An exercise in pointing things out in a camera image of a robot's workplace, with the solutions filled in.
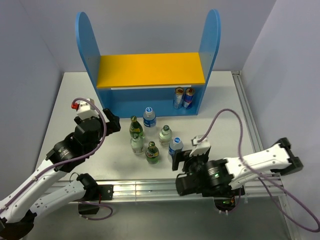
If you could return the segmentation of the green Perrier glass bottle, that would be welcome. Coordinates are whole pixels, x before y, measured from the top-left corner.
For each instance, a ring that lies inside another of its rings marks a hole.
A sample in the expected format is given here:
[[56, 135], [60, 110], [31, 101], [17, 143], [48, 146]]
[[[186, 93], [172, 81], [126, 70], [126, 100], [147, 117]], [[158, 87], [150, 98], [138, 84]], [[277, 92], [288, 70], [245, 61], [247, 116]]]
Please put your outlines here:
[[142, 125], [138, 122], [137, 117], [135, 115], [132, 115], [130, 117], [131, 123], [129, 126], [129, 133], [131, 136], [134, 134], [138, 134], [142, 138], [144, 138], [144, 130]]

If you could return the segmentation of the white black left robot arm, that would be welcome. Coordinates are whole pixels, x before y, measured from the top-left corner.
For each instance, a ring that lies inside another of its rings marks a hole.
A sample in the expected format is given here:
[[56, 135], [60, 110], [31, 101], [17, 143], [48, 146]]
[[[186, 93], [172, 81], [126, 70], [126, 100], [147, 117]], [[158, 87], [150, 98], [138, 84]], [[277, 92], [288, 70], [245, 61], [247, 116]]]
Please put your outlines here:
[[34, 227], [40, 217], [73, 201], [97, 200], [97, 182], [88, 173], [59, 190], [44, 196], [54, 183], [84, 163], [107, 136], [121, 130], [120, 118], [108, 108], [103, 109], [108, 122], [101, 116], [74, 118], [76, 127], [62, 141], [56, 143], [35, 172], [13, 193], [0, 202], [0, 236], [5, 240], [20, 240]]

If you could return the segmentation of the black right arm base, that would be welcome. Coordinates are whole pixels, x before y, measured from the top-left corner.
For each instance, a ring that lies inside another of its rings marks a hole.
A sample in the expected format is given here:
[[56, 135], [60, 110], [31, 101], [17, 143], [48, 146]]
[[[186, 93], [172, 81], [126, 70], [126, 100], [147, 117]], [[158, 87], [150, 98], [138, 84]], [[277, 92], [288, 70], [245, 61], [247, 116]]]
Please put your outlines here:
[[242, 186], [235, 190], [235, 193], [227, 198], [214, 199], [214, 207], [220, 215], [228, 215], [240, 204], [242, 196], [245, 195], [245, 188]]

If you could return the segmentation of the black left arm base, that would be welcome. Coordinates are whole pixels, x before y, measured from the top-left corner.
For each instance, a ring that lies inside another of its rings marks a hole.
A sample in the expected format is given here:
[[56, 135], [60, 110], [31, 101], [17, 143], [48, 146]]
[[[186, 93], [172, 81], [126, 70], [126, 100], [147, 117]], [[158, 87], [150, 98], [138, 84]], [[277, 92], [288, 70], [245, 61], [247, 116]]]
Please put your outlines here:
[[[93, 193], [86, 193], [85, 197], [81, 199], [84, 202], [97, 202], [102, 204], [104, 201], [111, 201], [113, 199], [114, 186], [112, 184], [98, 185]], [[78, 213], [84, 216], [96, 215], [100, 208], [99, 205], [90, 205], [85, 203], [78, 203]]]

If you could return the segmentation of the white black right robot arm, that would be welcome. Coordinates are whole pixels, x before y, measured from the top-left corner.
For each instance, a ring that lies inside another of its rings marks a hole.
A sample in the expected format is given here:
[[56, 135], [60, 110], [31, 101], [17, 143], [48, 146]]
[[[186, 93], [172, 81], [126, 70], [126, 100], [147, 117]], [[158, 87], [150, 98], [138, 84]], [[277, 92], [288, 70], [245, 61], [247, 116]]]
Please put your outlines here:
[[200, 136], [192, 139], [192, 149], [178, 150], [172, 158], [172, 170], [182, 163], [182, 173], [175, 186], [180, 196], [201, 194], [203, 197], [231, 198], [244, 195], [245, 183], [265, 173], [290, 175], [303, 169], [299, 157], [291, 151], [289, 140], [279, 139], [272, 147], [243, 157], [210, 160], [211, 144]]

